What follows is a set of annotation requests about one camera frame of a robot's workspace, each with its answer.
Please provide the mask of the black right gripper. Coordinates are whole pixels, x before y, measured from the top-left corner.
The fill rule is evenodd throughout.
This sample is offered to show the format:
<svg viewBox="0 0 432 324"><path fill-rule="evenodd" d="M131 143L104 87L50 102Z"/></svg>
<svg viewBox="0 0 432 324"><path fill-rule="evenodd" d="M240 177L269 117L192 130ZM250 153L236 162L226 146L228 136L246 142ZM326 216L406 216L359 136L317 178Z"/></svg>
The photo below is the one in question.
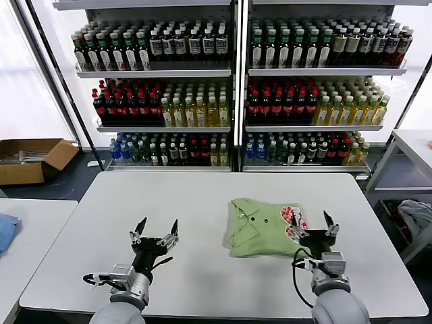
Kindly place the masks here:
<svg viewBox="0 0 432 324"><path fill-rule="evenodd" d="M292 213L291 233L292 239L310 250L314 259L320 259L323 252L330 252L335 244L340 225L333 221L332 216L323 212L327 230L307 230L308 223L302 213Z"/></svg>

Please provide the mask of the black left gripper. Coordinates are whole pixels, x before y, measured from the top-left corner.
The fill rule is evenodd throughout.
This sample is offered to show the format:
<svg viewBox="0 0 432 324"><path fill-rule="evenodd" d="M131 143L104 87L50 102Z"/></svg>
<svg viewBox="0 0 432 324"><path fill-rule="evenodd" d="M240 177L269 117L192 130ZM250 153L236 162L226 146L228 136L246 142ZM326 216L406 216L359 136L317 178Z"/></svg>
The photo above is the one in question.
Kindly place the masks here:
<svg viewBox="0 0 432 324"><path fill-rule="evenodd" d="M178 219L173 223L171 231L163 238L141 237L146 225L147 217L142 219L134 231L130 231L132 250L136 254L132 266L136 273L145 274L151 272L159 265L170 262L171 257L167 257L156 263L158 257L165 256L169 249L172 249L178 242Z"/></svg>

